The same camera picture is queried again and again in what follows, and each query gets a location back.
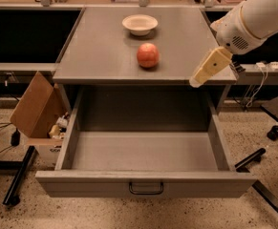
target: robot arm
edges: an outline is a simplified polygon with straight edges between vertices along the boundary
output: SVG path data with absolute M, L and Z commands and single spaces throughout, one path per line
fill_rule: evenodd
M 221 47 L 212 51 L 195 71 L 190 79 L 194 87 L 228 66 L 233 54 L 250 52 L 278 32 L 278 0 L 246 0 L 213 22 L 211 28 Z M 225 58 L 218 51 L 225 52 Z

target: power plug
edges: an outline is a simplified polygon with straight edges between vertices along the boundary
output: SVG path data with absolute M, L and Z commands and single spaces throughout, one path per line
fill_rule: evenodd
M 16 129 L 16 131 L 12 134 L 11 136 L 11 146 L 16 147 L 17 145 L 20 144 L 20 137 L 21 134 L 20 132 Z

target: white cable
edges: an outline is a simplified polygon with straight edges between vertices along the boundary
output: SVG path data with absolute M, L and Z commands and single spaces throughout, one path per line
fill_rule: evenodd
M 253 100 L 254 100 L 254 96 L 255 96 L 258 92 L 260 92 L 261 88 L 263 87 L 263 85 L 264 85 L 264 83 L 265 83 L 265 81 L 266 81 L 266 79 L 267 79 L 267 77 L 268 77 L 268 64 L 266 64 L 266 66 L 265 66 L 266 73 L 264 73 L 262 67 L 259 67 L 259 69 L 260 69 L 260 71 L 261 71 L 261 73 L 262 73 L 262 75 L 263 75 L 263 78 L 262 78 L 262 81 L 261 81 L 260 86 L 259 86 L 257 89 L 255 89 L 255 90 L 253 91 L 253 95 L 251 96 L 250 100 L 247 102 L 247 104 L 246 104 L 246 107 L 247 107 L 247 108 L 252 107 Z

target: gray tabletop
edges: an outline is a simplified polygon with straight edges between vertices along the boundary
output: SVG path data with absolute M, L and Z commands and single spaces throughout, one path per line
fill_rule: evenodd
M 137 37 L 122 20 L 133 14 L 155 17 L 159 25 Z M 138 47 L 155 44 L 157 67 L 139 66 Z M 64 84 L 174 83 L 188 79 L 209 50 L 218 46 L 199 9 L 190 7 L 88 7 L 57 66 L 53 80 Z M 227 84 L 235 76 L 227 67 L 208 84 Z

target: floor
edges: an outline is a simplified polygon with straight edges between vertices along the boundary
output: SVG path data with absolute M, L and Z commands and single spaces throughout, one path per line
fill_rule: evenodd
M 13 107 L 0 101 L 0 123 L 9 122 Z M 243 112 L 233 102 L 225 103 L 219 118 L 233 162 L 261 147 L 267 150 L 249 169 L 278 197 L 278 140 L 266 138 L 275 122 L 259 108 Z M 0 151 L 10 146 L 14 130 L 0 129 Z M 0 160 L 21 160 L 24 154 L 21 142 Z M 37 170 L 47 169 L 37 156 L 14 207 L 2 204 L 12 177 L 0 174 L 0 228 L 278 228 L 278 215 L 253 188 L 240 198 L 50 198 L 34 178 Z

